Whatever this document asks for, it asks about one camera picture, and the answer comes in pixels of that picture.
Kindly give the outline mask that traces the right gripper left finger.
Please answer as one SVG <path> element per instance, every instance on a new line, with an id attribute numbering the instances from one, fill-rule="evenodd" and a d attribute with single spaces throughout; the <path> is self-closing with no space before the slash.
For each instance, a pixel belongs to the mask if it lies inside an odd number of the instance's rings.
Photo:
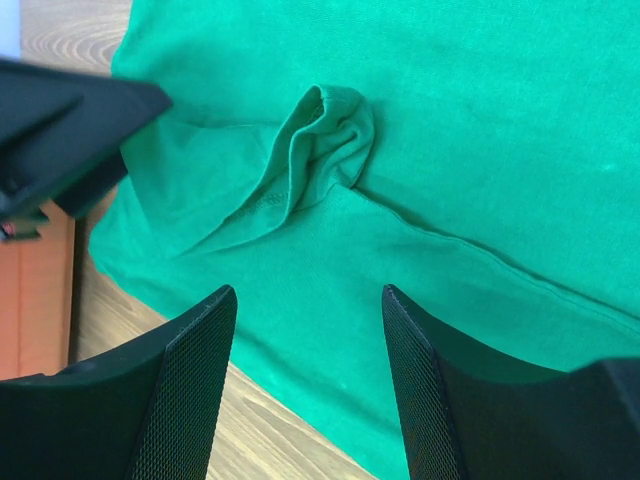
<path id="1" fill-rule="evenodd" d="M 2 478 L 205 478 L 236 315 L 223 286 L 54 375 L 2 381 Z"/>

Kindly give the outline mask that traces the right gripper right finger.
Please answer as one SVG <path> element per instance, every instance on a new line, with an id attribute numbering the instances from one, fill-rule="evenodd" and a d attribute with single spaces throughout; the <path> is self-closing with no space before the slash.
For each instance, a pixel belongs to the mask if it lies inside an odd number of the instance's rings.
<path id="1" fill-rule="evenodd" d="M 400 289 L 382 317 L 413 479 L 635 479 L 639 362 L 569 373 L 497 351 Z"/>

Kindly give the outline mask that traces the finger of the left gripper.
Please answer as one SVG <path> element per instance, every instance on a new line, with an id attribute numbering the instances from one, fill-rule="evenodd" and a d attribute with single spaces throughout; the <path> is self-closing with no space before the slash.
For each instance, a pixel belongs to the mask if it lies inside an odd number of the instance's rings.
<path id="1" fill-rule="evenodd" d="M 171 105 L 154 84 L 2 60 L 2 219 L 86 215 L 126 176 L 121 145 Z"/>

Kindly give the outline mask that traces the green t shirt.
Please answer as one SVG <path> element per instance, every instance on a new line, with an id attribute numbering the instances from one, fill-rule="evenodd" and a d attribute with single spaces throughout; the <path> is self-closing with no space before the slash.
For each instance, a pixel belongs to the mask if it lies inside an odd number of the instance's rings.
<path id="1" fill-rule="evenodd" d="M 638 354 L 637 2 L 137 1 L 112 72 L 174 105 L 96 267 L 169 318 L 234 287 L 233 362 L 375 476 L 387 284 L 548 368 Z"/>

